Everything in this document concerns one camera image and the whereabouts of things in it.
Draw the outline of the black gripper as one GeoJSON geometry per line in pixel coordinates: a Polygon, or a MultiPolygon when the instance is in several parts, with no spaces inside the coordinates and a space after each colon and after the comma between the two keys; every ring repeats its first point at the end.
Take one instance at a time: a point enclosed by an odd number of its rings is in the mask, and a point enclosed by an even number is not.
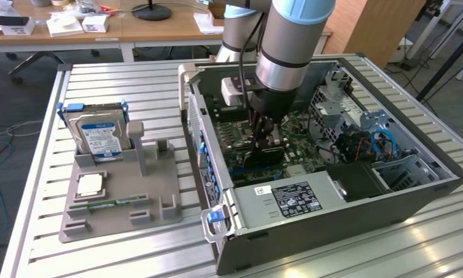
{"type": "Polygon", "coordinates": [[[284,92],[255,90],[250,98],[250,124],[256,124],[260,119],[279,123],[290,111],[295,97],[295,89],[284,92]]]}

